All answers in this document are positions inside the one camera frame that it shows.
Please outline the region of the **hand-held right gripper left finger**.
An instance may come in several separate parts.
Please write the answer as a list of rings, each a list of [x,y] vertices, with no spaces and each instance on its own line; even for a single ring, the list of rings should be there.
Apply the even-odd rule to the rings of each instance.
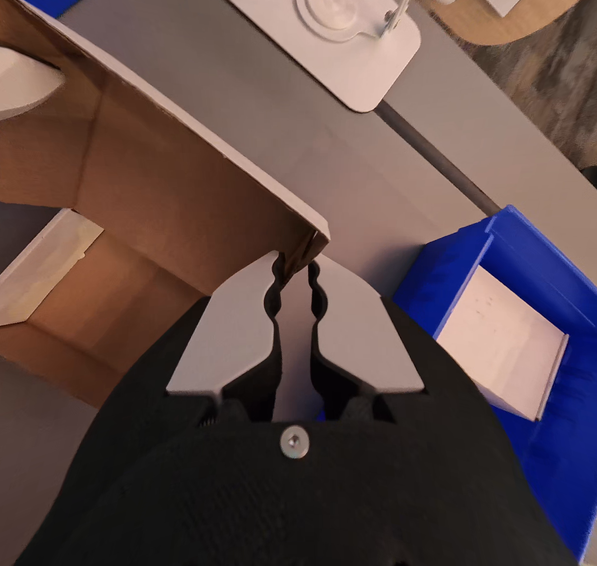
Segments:
[[[274,398],[282,376],[280,288],[284,254],[270,251],[210,297],[166,387],[216,401]]]

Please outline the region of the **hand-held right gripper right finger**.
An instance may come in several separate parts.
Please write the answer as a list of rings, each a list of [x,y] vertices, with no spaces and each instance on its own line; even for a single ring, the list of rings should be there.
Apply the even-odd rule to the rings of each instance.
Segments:
[[[317,317],[317,346],[332,368],[381,393],[421,392],[417,372],[379,293],[368,282],[333,260],[315,260],[312,292],[322,293]]]

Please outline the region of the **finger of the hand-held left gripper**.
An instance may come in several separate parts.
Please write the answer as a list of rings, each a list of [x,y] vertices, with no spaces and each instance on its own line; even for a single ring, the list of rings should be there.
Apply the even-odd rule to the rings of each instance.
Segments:
[[[1,120],[41,105],[64,85],[64,74],[11,48],[1,48]]]

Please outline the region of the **brown cardboard box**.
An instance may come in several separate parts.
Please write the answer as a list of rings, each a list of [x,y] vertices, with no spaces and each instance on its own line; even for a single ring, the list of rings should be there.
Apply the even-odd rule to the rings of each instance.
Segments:
[[[61,85],[1,120],[1,201],[77,215],[12,261],[1,357],[99,408],[202,296],[269,251],[285,284],[327,221],[136,73],[21,0],[1,47]]]

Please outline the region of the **white cardboard box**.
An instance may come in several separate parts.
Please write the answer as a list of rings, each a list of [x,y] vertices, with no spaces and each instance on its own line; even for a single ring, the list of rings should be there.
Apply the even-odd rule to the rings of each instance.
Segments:
[[[493,406],[541,421],[570,336],[479,266],[437,342]]]

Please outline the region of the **white document stand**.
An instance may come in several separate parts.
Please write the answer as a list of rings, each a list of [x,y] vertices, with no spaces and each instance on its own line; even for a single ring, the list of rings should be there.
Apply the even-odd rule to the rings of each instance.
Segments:
[[[374,110],[421,44],[411,0],[228,0],[349,109]]]

